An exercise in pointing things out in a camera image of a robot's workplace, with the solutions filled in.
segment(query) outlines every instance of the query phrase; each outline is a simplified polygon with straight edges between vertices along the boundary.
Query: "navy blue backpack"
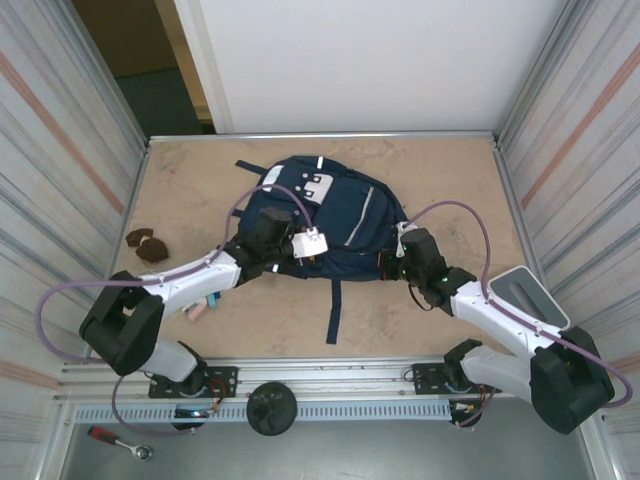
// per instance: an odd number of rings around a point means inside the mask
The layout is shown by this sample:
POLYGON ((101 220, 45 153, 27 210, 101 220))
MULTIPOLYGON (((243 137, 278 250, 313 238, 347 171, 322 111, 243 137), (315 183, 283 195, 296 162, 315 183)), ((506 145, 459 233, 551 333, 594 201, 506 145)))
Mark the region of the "navy blue backpack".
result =
MULTIPOLYGON (((407 221, 402 205, 384 183, 324 157, 297 155, 264 168, 243 160, 236 165, 260 175, 258 185, 282 185, 294 192, 309 211, 313 224, 324 233, 329 250, 313 262, 283 266, 278 273, 298 278, 328 278, 333 305, 327 343, 335 344, 342 306, 341 281, 380 280, 378 254, 397 246, 395 226, 407 221)), ((240 217, 239 231, 251 230, 260 211, 279 207, 306 226, 298 206, 275 188, 249 198, 240 217)))

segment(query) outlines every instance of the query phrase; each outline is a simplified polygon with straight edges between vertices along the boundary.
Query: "beige table surface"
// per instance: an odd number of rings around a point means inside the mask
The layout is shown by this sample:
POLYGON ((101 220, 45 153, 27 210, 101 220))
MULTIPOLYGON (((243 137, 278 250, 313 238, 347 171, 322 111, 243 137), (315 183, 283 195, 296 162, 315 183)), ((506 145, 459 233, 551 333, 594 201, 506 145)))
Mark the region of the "beige table surface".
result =
MULTIPOLYGON (((170 258, 145 265, 125 244, 119 269, 133 274, 166 270, 206 254, 222 239, 231 204, 257 182, 235 161, 270 166, 294 154, 324 155, 378 178, 409 216, 439 200, 466 202, 489 230, 491 275, 523 263, 486 139, 208 139, 153 143, 130 228, 155 229, 170 258)), ((436 237, 450 265, 480 276, 484 244, 471 215, 447 206, 418 223, 436 237)), ((328 280, 264 274, 223 292, 219 306, 195 323, 182 313, 167 318, 161 336, 182 340, 203 356, 442 354, 469 337, 496 346, 462 320, 418 309, 404 282, 344 282, 337 345, 325 343, 330 308, 328 280)))

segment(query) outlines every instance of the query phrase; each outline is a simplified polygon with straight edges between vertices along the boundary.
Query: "reflective strip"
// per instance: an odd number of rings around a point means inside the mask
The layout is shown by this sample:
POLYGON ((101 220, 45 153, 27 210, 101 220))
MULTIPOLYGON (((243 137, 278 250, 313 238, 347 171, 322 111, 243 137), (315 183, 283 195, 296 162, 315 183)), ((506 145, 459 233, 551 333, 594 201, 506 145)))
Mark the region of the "reflective strip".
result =
POLYGON ((373 187, 369 187, 367 198, 365 199, 364 205, 362 206, 362 214, 360 215, 360 221, 351 232, 351 235, 349 235, 349 238, 347 238, 347 241, 344 242, 345 247, 348 247, 349 244, 351 244, 351 242, 353 241, 353 237, 355 237, 356 233, 358 233, 358 229, 360 228, 360 225, 362 225, 362 222, 364 221, 364 216, 367 213, 367 207, 369 206, 369 202, 371 201, 372 196, 373 196, 373 187))
MULTIPOLYGON (((264 181, 262 182, 262 184, 263 185, 273 185, 274 183, 276 183, 276 180, 280 176, 280 172, 282 171, 283 168, 284 168, 284 165, 276 165, 271 170, 269 170, 269 173, 267 173, 267 176, 264 177, 264 181)), ((264 191, 265 192, 270 192, 271 189, 270 188, 265 188, 264 191)))

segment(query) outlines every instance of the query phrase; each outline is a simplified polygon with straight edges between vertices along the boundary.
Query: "metal wall panel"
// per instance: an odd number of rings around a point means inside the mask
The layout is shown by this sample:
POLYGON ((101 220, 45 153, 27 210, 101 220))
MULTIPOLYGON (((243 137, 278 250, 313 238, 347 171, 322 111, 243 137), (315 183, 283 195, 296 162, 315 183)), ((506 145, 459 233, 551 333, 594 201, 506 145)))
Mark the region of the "metal wall panel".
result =
MULTIPOLYGON (((61 364, 36 336, 35 304, 108 273, 145 152, 65 2, 0 4, 0 150, 0 477, 13 479, 31 476, 61 364)), ((77 327, 94 294, 49 303, 56 345, 84 351, 77 327)))
MULTIPOLYGON (((556 53, 506 164, 551 293, 640 390, 640 3, 590 2, 556 53)), ((607 417, 636 478, 640 394, 607 417)))

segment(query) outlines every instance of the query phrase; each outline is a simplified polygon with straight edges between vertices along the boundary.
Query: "black round base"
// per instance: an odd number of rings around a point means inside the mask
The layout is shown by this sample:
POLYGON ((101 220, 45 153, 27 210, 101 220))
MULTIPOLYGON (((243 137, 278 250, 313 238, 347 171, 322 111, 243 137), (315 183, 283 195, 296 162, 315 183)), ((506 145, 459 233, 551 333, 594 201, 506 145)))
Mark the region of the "black round base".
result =
POLYGON ((247 403, 249 425, 260 435, 268 437, 286 432, 297 414, 295 395, 289 387, 278 382, 260 385, 247 403))

